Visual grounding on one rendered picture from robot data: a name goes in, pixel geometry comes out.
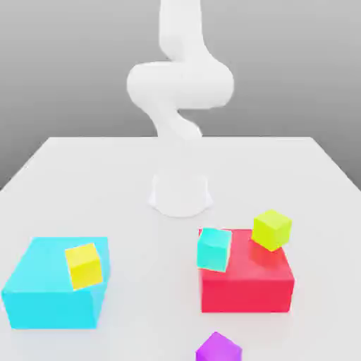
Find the small turquoise cube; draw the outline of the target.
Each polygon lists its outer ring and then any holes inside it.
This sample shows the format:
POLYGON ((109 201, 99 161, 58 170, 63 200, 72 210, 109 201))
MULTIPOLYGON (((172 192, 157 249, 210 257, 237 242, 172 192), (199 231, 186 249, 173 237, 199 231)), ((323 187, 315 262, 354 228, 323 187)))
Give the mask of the small turquoise cube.
POLYGON ((231 253, 231 231, 202 228, 197 241, 197 267, 224 273, 231 253))

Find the small lime cube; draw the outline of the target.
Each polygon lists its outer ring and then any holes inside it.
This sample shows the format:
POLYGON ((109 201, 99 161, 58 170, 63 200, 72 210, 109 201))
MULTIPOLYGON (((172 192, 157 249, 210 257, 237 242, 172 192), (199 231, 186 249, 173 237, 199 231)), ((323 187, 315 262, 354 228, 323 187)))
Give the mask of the small lime cube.
POLYGON ((290 238, 292 220, 270 209, 254 218, 252 240, 270 252, 285 245, 290 238))

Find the small yellow cube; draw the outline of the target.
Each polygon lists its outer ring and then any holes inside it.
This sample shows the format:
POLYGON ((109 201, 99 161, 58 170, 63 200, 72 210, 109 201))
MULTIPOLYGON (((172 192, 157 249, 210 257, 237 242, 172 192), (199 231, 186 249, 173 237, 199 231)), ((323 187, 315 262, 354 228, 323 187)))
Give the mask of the small yellow cube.
POLYGON ((103 281, 102 265, 94 243, 65 249, 73 290, 94 286, 103 281))

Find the small purple cube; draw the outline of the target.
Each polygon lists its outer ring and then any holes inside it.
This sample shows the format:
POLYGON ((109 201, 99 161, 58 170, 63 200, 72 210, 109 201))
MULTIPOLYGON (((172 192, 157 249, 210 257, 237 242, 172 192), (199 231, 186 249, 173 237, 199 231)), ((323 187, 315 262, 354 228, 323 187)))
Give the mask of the small purple cube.
POLYGON ((242 348, 215 331, 195 352, 195 361, 242 361, 242 348))

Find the large red box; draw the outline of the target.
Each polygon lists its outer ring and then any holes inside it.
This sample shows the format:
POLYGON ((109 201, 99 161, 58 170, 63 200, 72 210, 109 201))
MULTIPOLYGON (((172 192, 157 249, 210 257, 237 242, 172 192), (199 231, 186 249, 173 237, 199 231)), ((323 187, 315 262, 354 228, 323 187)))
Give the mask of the large red box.
POLYGON ((231 233, 226 271, 199 270, 201 311, 288 312, 295 278, 283 249, 268 251, 250 229, 231 233))

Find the large cyan box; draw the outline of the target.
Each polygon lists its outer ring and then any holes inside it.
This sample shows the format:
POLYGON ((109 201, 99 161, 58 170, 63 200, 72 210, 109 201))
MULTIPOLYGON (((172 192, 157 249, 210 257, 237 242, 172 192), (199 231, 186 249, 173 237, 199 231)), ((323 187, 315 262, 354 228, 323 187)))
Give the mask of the large cyan box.
POLYGON ((94 329, 110 276, 109 246, 105 237, 34 238, 1 297, 14 329, 94 329), (73 290, 65 249, 94 243, 103 281, 73 290))

